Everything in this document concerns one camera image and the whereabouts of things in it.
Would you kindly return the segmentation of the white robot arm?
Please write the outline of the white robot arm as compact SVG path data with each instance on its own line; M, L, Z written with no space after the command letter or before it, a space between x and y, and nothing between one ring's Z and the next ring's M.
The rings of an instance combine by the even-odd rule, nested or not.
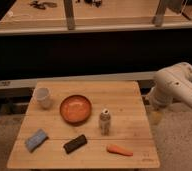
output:
M181 62L162 68L154 74L155 85L149 102L156 109L168 107L174 99L192 108L192 65Z

